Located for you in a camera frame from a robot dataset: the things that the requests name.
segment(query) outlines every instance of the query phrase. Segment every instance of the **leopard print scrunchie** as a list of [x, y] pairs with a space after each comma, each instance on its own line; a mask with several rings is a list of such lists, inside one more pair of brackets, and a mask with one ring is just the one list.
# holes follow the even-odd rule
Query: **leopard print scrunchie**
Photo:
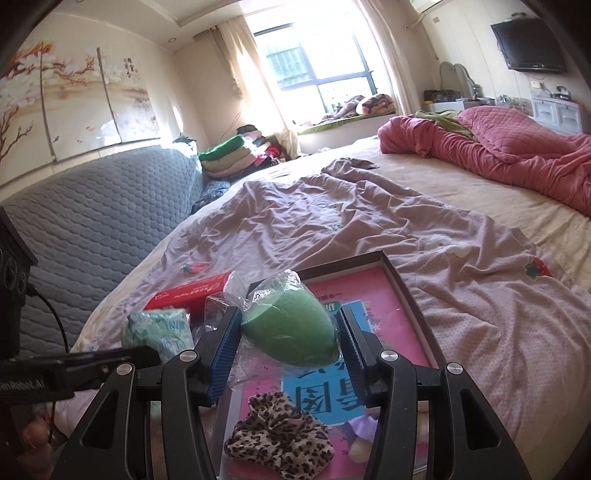
[[270, 466], [286, 480], [310, 480], [332, 460], [326, 425], [298, 411], [285, 392], [258, 394], [248, 403], [248, 416], [224, 445], [227, 455]]

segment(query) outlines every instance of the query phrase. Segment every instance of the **black wall-mounted television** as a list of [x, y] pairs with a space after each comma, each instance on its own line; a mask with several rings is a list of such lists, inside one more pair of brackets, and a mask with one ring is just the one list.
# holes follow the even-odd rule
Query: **black wall-mounted television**
[[566, 73], [558, 41], [539, 18], [517, 18], [491, 27], [510, 70]]

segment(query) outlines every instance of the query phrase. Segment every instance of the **curtain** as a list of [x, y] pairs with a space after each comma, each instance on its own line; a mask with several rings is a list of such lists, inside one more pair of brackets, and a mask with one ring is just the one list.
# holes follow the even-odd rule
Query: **curtain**
[[355, 3], [363, 12], [376, 37], [392, 82], [392, 92], [399, 113], [412, 115], [421, 110], [421, 100], [408, 61], [385, 20], [381, 0], [355, 0]]
[[297, 133], [281, 113], [279, 87], [267, 59], [259, 54], [246, 20], [240, 16], [217, 27], [228, 48], [228, 60], [246, 107], [245, 117], [264, 135], [275, 134], [291, 158], [296, 158]]

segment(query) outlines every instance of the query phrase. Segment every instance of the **metal screw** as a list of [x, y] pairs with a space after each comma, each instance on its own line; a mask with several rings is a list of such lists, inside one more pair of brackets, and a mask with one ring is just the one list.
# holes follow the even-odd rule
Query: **metal screw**
[[192, 362], [197, 358], [197, 352], [195, 350], [185, 350], [179, 358], [181, 362]]
[[133, 367], [130, 364], [121, 364], [117, 367], [117, 373], [119, 375], [127, 375], [129, 372], [133, 370]]
[[459, 375], [464, 371], [464, 369], [460, 364], [452, 362], [447, 366], [447, 371], [450, 372], [452, 375]]
[[396, 360], [398, 360], [398, 354], [394, 350], [384, 350], [379, 355], [387, 362], [395, 362]]

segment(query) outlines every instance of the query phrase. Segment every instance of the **pink quilt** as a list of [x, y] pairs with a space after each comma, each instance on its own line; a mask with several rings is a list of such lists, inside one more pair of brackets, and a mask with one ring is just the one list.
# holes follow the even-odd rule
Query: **pink quilt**
[[591, 216], [591, 135], [565, 137], [498, 106], [461, 112], [472, 142], [430, 120], [395, 116], [378, 130], [382, 153], [418, 153], [481, 177], [535, 190]]

